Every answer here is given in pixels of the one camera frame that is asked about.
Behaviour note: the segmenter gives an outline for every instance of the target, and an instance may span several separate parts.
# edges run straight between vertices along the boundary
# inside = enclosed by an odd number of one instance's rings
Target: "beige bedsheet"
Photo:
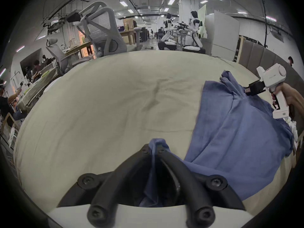
[[[223,70],[244,86],[257,80],[237,63],[177,51],[116,54],[73,68],[22,124],[14,149],[22,187],[49,212],[81,174],[113,171],[152,138],[184,158],[204,82],[219,81]],[[260,97],[272,102],[269,92]],[[266,191],[245,200],[249,212],[275,197],[290,167],[284,158]]]

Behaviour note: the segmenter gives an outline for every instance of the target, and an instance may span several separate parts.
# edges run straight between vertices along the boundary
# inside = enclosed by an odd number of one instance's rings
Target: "person sitting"
[[[11,116],[14,118],[14,120],[20,120],[27,116],[26,111],[17,111],[14,112],[13,108],[10,106],[10,104],[17,98],[17,96],[21,93],[21,89],[18,89],[17,92],[10,97],[3,97],[4,94],[4,86],[0,86],[0,111],[2,118],[5,119],[6,115],[8,113],[11,114]],[[11,118],[7,119],[7,124],[11,127],[13,126],[13,121]]]
[[[40,71],[44,68],[43,66],[40,65],[38,60],[34,61],[34,69],[32,71],[33,74],[33,82],[37,81],[40,78]]]

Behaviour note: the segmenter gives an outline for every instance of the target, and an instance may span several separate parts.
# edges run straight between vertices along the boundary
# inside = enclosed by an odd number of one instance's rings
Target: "wooden table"
[[[135,44],[134,30],[125,30],[120,32],[121,36],[128,36],[129,44],[132,45],[131,36],[133,37],[133,43]]]
[[[67,52],[65,53],[65,55],[68,56],[68,55],[73,54],[73,53],[75,53],[75,52],[77,52],[77,51],[80,51],[82,48],[88,47],[88,46],[90,46],[90,45],[92,45],[92,43],[91,43],[90,41],[88,41],[88,42],[86,42],[86,43],[83,43],[82,45],[73,47],[72,49],[70,49],[69,51],[67,51]]]

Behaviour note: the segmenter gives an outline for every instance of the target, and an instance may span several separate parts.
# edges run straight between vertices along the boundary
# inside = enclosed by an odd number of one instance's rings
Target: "person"
[[[82,37],[82,43],[84,44],[84,43],[86,43],[86,41],[87,40],[86,40],[85,36],[83,36]],[[88,52],[88,55],[93,54],[91,45],[87,46],[87,52]]]
[[[43,60],[42,60],[42,63],[44,63],[44,62],[46,61],[47,57],[46,57],[45,55],[43,55],[43,56],[42,56],[42,59],[43,59]]]
[[[289,65],[292,66],[293,65],[293,59],[292,59],[292,57],[288,57],[288,60],[289,60]]]
[[[289,84],[281,83],[276,87],[275,91],[271,93],[273,100],[275,100],[274,95],[279,93],[279,91],[283,92],[287,105],[293,105],[304,118],[304,98],[301,94]]]
[[[21,89],[18,89],[17,92],[10,97],[3,97],[4,94],[4,86],[0,86],[0,111],[2,118],[5,119],[6,115],[8,113],[11,114],[11,116],[14,118],[14,120],[20,120],[27,116],[27,112],[25,111],[17,111],[14,112],[13,108],[10,106],[10,104],[17,98],[17,96],[21,93]],[[7,119],[7,124],[11,127],[13,126],[13,121],[11,118]]]
[[[40,63],[38,60],[34,61],[34,69],[32,71],[32,75],[33,75],[33,82],[35,82],[37,79],[40,78],[40,71],[43,69],[43,67],[40,66]]]

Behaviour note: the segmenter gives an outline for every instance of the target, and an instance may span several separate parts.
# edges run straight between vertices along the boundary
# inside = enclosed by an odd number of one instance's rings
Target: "white wall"
[[[256,22],[249,21],[245,19],[237,19],[240,22],[240,35],[250,37],[252,39],[258,40],[262,45],[264,45],[265,40],[265,25]],[[304,65],[298,50],[298,47],[295,41],[282,32],[282,36],[284,38],[284,42],[279,41],[271,33],[267,35],[266,45],[268,49],[279,57],[284,59],[286,62],[288,61],[288,57],[291,56],[293,59],[293,68],[294,70],[301,76],[304,80]]]

